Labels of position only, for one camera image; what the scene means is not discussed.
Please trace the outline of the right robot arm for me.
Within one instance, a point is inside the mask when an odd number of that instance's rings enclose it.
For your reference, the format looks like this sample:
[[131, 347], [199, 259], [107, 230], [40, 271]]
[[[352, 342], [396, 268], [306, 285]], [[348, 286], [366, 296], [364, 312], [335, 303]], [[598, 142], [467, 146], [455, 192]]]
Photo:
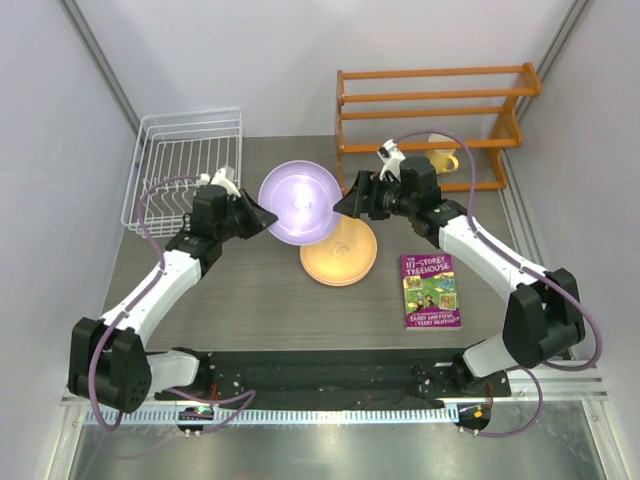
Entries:
[[501, 332], [452, 362], [451, 380], [460, 393], [475, 394], [494, 373], [536, 367], [584, 339], [575, 277], [565, 269], [548, 271], [497, 241], [467, 208], [443, 197], [426, 162], [409, 158], [395, 173], [359, 172], [333, 209], [351, 218], [407, 218], [418, 236], [463, 262], [505, 301]]

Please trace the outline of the purple plate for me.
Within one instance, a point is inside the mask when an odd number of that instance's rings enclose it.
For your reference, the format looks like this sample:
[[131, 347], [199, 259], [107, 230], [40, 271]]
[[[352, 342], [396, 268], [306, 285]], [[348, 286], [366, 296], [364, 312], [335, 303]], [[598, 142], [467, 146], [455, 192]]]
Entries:
[[266, 175], [258, 204], [278, 217], [268, 228], [273, 237], [285, 244], [307, 246], [323, 241], [337, 228], [340, 215], [333, 207], [341, 199], [338, 181], [326, 168], [293, 160]]

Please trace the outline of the yellow plate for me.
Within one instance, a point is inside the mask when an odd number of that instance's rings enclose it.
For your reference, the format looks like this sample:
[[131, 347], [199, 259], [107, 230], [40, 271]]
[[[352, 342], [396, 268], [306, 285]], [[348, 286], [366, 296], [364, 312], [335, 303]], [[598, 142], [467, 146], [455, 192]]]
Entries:
[[362, 280], [372, 269], [378, 252], [376, 236], [369, 225], [343, 216], [338, 227], [324, 240], [300, 248], [301, 265], [314, 280], [344, 287]]

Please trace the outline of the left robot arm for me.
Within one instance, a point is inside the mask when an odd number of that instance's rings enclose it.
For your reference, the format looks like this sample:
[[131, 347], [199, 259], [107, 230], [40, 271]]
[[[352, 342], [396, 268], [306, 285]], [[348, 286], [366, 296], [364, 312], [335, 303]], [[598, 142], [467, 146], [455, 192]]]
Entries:
[[136, 411], [147, 395], [179, 387], [190, 398], [205, 397], [213, 385], [202, 356], [189, 349], [150, 354], [146, 345], [175, 303], [195, 286], [233, 238], [267, 230], [277, 216], [246, 192], [220, 180], [201, 181], [182, 226], [164, 247], [144, 280], [98, 319], [82, 318], [71, 333], [68, 388], [93, 410]]

